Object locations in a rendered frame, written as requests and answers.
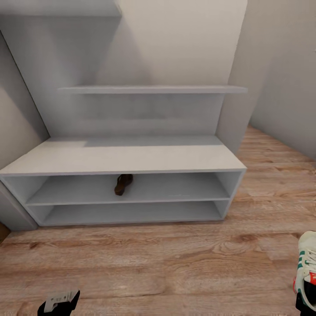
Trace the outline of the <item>gym shoe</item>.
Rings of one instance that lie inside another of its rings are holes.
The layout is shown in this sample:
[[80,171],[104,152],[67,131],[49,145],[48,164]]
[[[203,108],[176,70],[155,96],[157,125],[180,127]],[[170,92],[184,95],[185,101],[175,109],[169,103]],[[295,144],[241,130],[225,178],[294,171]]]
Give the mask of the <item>gym shoe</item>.
[[300,258],[293,282],[294,293],[300,292],[303,304],[316,311],[316,231],[302,234],[298,250]]

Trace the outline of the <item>sandal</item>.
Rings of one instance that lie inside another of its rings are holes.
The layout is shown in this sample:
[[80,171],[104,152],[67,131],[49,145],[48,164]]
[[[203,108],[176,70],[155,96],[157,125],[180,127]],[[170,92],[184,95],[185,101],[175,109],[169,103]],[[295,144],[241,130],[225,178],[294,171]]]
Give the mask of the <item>sandal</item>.
[[117,185],[115,187],[115,194],[117,196],[122,196],[125,192],[125,187],[130,185],[133,181],[132,174],[122,174],[117,179]]

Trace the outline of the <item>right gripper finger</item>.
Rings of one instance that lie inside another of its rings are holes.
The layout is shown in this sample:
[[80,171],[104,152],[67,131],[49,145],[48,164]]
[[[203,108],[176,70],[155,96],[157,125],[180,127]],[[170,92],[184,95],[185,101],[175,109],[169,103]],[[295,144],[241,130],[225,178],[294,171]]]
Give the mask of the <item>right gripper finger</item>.
[[304,304],[303,304],[303,301],[302,301],[302,296],[301,296],[301,293],[298,292],[297,293],[297,297],[296,297],[296,304],[295,304],[295,307],[302,311],[302,308],[303,308]]

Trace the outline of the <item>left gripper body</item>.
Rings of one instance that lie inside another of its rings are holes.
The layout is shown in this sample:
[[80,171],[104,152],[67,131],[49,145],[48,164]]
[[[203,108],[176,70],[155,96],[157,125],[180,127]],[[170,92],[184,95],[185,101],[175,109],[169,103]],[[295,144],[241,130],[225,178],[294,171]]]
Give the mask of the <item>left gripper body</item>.
[[70,316],[70,301],[58,303],[50,313],[44,313],[45,305],[39,307],[37,316]]

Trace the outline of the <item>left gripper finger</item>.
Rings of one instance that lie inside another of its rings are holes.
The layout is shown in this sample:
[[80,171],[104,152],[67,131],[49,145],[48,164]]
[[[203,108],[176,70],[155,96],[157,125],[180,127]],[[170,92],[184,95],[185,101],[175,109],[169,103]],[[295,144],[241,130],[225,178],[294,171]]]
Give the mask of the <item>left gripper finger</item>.
[[70,301],[70,313],[75,310],[76,307],[76,303],[78,301],[78,297],[80,295],[80,291],[78,291],[78,293],[75,295],[75,297],[72,297],[71,301]]

